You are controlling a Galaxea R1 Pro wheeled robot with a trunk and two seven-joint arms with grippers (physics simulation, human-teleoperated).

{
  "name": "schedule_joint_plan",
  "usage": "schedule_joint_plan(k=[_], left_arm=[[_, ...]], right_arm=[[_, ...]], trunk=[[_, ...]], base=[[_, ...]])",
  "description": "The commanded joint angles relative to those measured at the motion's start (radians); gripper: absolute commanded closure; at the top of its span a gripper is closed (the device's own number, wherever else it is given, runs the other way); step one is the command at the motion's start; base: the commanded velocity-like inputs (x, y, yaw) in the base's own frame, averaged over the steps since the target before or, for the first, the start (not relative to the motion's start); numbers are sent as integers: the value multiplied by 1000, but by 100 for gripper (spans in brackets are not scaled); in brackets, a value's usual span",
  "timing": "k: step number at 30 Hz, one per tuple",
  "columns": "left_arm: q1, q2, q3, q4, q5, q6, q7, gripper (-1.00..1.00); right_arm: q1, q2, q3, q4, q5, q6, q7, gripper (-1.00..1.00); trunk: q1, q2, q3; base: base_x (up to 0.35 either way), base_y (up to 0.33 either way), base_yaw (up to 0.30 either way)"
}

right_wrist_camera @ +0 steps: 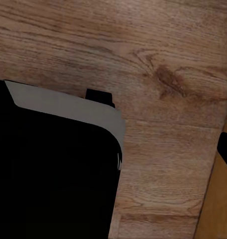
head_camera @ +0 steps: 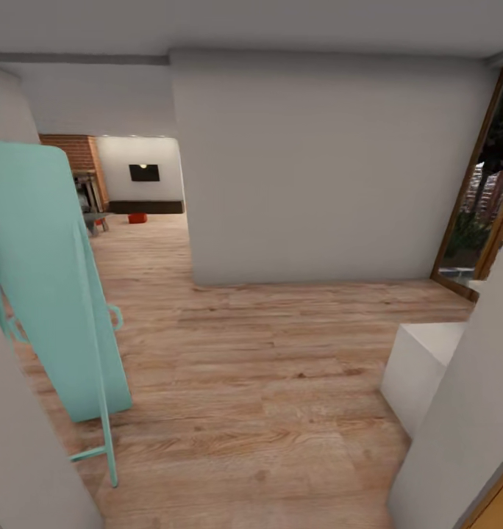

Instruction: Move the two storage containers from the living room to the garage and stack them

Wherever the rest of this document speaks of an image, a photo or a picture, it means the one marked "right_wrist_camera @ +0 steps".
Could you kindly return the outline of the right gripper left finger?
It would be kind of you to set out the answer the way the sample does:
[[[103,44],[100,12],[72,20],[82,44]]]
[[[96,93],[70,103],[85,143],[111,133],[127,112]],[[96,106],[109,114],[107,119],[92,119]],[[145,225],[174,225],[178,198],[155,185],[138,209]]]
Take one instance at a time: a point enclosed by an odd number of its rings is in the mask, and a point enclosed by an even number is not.
[[[15,132],[0,136],[0,183],[20,152]]]

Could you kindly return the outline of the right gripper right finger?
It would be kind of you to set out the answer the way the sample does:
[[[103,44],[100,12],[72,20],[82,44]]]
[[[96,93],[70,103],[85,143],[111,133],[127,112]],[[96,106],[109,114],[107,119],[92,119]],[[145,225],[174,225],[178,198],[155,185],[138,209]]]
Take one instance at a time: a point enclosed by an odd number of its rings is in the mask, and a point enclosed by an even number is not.
[[[221,133],[217,150],[227,164],[227,133],[226,132]]]

